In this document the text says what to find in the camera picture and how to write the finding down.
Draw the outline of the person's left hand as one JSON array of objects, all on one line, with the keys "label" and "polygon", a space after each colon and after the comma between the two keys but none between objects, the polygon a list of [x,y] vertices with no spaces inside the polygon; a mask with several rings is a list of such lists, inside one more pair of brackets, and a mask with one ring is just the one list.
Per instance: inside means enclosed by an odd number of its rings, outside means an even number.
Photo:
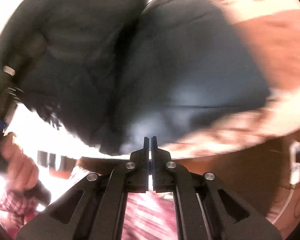
[{"label": "person's left hand", "polygon": [[15,142],[13,132],[3,137],[0,142],[0,153],[8,163],[4,175],[8,190],[22,192],[37,185],[39,169],[35,162],[25,155],[21,147]]}]

